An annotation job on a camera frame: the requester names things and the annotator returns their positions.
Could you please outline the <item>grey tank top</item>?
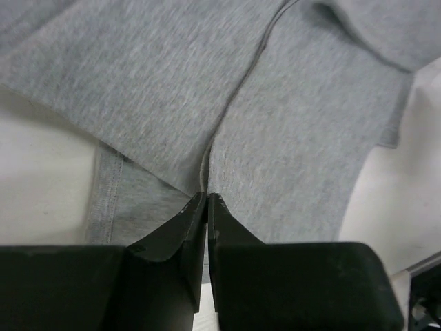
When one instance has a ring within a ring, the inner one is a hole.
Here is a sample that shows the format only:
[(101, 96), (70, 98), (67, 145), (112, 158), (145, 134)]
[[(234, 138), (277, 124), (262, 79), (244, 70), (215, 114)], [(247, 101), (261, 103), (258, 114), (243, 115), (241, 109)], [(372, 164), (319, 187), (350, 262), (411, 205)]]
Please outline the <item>grey tank top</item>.
[(1, 2), (1, 85), (100, 142), (93, 244), (199, 190), (263, 240), (336, 239), (439, 56), (439, 1)]

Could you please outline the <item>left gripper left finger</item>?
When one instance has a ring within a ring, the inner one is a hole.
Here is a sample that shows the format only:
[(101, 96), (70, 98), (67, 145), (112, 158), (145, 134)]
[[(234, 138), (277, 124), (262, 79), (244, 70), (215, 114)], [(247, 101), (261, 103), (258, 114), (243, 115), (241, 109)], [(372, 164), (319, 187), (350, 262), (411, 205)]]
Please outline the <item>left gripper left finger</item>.
[(191, 330), (199, 310), (206, 196), (120, 245), (3, 246), (2, 330)]

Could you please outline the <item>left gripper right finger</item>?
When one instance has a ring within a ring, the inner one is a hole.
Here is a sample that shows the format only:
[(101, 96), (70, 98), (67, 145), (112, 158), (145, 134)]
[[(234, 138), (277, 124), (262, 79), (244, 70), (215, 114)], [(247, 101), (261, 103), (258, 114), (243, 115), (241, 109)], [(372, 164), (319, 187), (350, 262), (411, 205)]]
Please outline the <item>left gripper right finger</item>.
[(377, 254), (357, 242), (266, 244), (219, 194), (208, 200), (209, 273), (221, 330), (401, 330)]

